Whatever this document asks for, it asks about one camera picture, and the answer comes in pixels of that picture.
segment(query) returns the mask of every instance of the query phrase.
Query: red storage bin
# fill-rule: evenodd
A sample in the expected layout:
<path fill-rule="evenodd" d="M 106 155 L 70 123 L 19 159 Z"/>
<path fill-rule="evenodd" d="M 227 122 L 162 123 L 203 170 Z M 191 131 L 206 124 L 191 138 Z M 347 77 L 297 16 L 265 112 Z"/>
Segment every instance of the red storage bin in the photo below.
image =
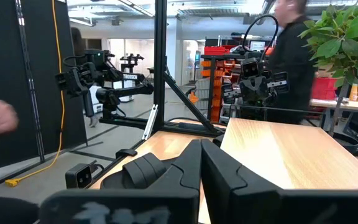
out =
<path fill-rule="evenodd" d="M 222 47 L 224 47 L 225 49 L 228 49 L 230 51 L 233 47 L 237 47 L 237 46 L 236 45 L 222 45 Z"/>
<path fill-rule="evenodd" d="M 205 47 L 204 54 L 205 55 L 224 55 L 230 53 L 229 49 L 225 49 L 224 47 Z"/>
<path fill-rule="evenodd" d="M 311 97 L 318 100 L 335 100 L 335 78 L 315 78 Z"/>

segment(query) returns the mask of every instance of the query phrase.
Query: wooden table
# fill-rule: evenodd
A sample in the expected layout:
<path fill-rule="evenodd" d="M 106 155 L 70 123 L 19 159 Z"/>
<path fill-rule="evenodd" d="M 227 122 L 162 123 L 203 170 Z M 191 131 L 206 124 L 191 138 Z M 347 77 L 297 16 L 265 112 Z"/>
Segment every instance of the wooden table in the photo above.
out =
<path fill-rule="evenodd" d="M 159 131 L 90 188 L 148 152 L 161 160 L 179 156 L 193 139 L 203 137 Z M 284 189 L 358 189 L 358 159 L 320 128 L 231 118 L 221 148 Z M 210 223 L 202 188 L 199 222 Z"/>
<path fill-rule="evenodd" d="M 310 100 L 311 106 L 320 106 L 323 108 L 332 108 L 335 109 L 336 101 L 335 100 Z M 358 111 L 358 102 L 350 101 L 348 104 L 341 104 L 341 109 L 346 111 Z"/>
<path fill-rule="evenodd" d="M 324 114 L 326 115 L 325 122 L 323 124 L 323 127 L 325 130 L 329 128 L 329 125 L 331 125 L 332 119 L 331 118 L 331 110 L 334 110 L 336 107 L 336 101 L 335 100 L 317 100 L 317 99 L 311 99 L 310 105 L 311 106 L 318 106 L 324 108 Z M 347 120 L 347 123 L 343 129 L 343 132 L 345 134 L 348 134 L 350 136 L 353 136 L 352 132 L 348 130 L 349 122 L 351 118 L 353 117 L 353 112 L 358 112 L 358 102 L 355 101 L 349 101 L 348 104 L 341 104 L 341 110 L 342 111 L 350 111 L 351 115 L 349 116 L 349 119 Z"/>

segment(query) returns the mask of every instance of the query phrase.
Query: black panel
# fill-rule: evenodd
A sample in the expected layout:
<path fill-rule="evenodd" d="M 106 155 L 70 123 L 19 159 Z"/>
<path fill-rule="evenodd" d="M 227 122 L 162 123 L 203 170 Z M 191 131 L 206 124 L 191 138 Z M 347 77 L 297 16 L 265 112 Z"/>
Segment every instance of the black panel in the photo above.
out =
<path fill-rule="evenodd" d="M 67 5 L 55 1 L 55 9 L 60 53 L 63 59 L 73 55 Z M 60 91 L 54 77 L 59 70 L 52 2 L 46 0 L 22 1 L 22 10 L 37 94 L 44 150 L 47 154 L 58 149 L 62 115 Z M 70 98 L 65 94 L 65 110 L 63 148 L 86 142 L 81 98 Z"/>
<path fill-rule="evenodd" d="M 14 1 L 0 0 L 0 100 L 13 105 L 20 119 L 16 131 L 0 136 L 0 167 L 38 156 L 18 27 Z"/>
<path fill-rule="evenodd" d="M 101 39 L 88 39 L 88 49 L 102 50 L 102 40 Z"/>

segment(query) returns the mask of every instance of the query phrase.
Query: monitor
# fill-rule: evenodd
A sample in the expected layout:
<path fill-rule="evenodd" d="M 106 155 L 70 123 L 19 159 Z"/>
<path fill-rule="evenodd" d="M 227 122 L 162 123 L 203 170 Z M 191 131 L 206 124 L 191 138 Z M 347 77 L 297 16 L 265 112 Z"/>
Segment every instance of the monitor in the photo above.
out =
<path fill-rule="evenodd" d="M 251 41 L 250 50 L 258 51 L 265 50 L 265 42 L 264 41 Z"/>

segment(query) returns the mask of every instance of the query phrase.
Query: white wall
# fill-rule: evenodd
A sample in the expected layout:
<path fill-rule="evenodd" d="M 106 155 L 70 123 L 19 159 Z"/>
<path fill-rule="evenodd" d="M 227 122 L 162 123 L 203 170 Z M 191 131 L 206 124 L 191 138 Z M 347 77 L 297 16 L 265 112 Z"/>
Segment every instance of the white wall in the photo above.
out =
<path fill-rule="evenodd" d="M 176 19 L 168 19 L 169 31 L 176 26 Z M 71 25 L 78 27 L 84 38 L 132 38 L 132 39 L 153 39 L 154 19 L 126 19 L 119 26 L 112 26 L 109 21 L 99 21 L 96 26 L 88 27 L 71 22 Z M 215 17 L 211 20 L 208 17 L 189 17 L 179 23 L 181 31 L 177 32 L 181 40 L 200 40 L 218 38 L 218 35 L 230 35 L 232 32 L 245 32 L 249 25 L 242 24 L 241 17 Z M 267 19 L 260 26 L 253 26 L 250 31 L 252 35 L 273 35 L 273 20 Z"/>
<path fill-rule="evenodd" d="M 189 17 L 182 21 L 169 18 L 167 22 L 167 63 L 171 76 L 179 85 L 186 84 L 183 81 L 187 82 L 181 80 L 183 40 L 201 40 L 205 37 L 217 39 L 219 35 L 245 32 L 248 28 L 248 25 L 242 24 L 241 17 L 215 17 L 213 20 L 208 17 Z M 108 39 L 154 39 L 154 19 L 126 19 L 119 26 L 112 26 L 109 21 L 99 21 L 94 27 L 73 22 L 71 25 L 80 29 L 83 38 L 102 39 L 104 50 L 109 47 Z M 267 19 L 261 26 L 253 26 L 250 34 L 273 35 L 274 30 L 273 20 Z"/>
<path fill-rule="evenodd" d="M 205 37 L 217 39 L 219 35 L 230 35 L 232 32 L 246 32 L 249 25 L 243 24 L 241 17 L 194 17 L 182 20 L 184 40 L 201 40 Z M 254 25 L 249 34 L 273 35 L 275 25 L 273 20 L 267 19 L 262 25 Z"/>
<path fill-rule="evenodd" d="M 154 39 L 154 19 L 128 19 L 119 26 L 109 21 L 99 21 L 94 27 L 75 22 L 70 25 L 79 28 L 83 38 Z"/>

